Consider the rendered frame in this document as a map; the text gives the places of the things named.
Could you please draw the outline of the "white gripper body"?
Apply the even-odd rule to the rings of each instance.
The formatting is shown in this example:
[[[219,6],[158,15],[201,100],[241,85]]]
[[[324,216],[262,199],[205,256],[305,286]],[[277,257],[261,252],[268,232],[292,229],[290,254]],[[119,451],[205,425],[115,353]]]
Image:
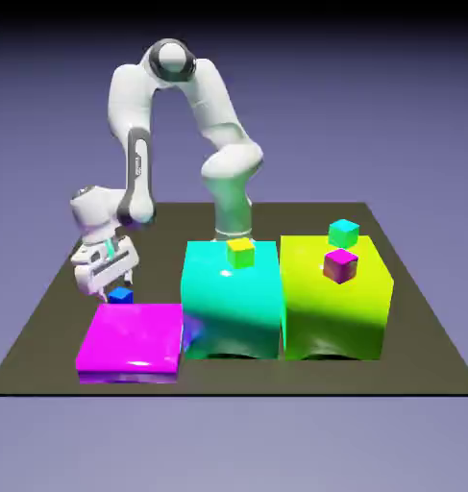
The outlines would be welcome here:
[[[139,263],[136,251],[124,251],[111,260],[99,264],[78,265],[74,268],[75,280],[79,289],[86,295],[96,294],[129,270],[134,270]]]

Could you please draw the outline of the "small blue cube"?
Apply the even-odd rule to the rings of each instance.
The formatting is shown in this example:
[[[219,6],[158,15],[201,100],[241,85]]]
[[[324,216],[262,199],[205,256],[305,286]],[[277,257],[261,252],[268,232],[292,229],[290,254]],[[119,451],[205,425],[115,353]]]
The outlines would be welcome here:
[[[134,302],[134,292],[127,287],[118,286],[108,294],[110,304],[132,304]]]

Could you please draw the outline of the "small yellow cube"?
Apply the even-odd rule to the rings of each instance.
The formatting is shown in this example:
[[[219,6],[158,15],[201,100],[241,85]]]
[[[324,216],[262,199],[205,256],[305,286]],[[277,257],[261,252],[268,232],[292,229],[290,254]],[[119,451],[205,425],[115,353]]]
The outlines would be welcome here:
[[[242,269],[255,265],[255,245],[248,237],[227,241],[227,259],[233,269]]]

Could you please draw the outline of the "small magenta cube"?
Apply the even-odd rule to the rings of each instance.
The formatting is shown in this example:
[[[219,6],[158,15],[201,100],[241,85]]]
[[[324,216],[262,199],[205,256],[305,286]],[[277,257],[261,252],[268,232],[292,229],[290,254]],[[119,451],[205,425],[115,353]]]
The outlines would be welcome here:
[[[358,256],[344,249],[328,252],[324,256],[323,275],[342,284],[357,274]]]

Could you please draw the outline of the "small cyan cube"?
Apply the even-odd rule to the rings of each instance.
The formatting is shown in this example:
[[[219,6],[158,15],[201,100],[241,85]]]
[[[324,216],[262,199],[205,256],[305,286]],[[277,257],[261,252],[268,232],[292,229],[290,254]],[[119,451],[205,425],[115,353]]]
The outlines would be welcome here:
[[[328,241],[334,247],[347,250],[357,244],[358,238],[359,224],[355,222],[339,219],[329,226]]]

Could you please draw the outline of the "large magenta box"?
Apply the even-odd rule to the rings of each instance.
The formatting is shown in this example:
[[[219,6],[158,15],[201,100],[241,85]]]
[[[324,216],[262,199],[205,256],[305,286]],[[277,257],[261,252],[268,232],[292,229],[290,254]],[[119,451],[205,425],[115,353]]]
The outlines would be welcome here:
[[[101,305],[75,359],[80,383],[172,383],[182,333],[179,304]]]

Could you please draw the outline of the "large cyan box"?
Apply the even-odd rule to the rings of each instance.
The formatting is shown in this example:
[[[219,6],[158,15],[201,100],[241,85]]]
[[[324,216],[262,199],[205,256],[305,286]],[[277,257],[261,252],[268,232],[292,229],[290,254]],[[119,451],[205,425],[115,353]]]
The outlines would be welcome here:
[[[234,269],[226,242],[187,243],[181,279],[187,358],[279,356],[283,289],[277,243],[254,246],[255,263]]]

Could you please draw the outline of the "large yellow box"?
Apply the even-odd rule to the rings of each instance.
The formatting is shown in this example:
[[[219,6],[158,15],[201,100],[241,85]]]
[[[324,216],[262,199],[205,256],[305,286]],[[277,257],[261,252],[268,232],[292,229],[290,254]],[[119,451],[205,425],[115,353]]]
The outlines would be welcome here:
[[[377,360],[394,280],[371,237],[362,235],[351,249],[358,256],[356,276],[335,283],[323,275],[325,255],[333,249],[324,235],[281,237],[285,357]]]

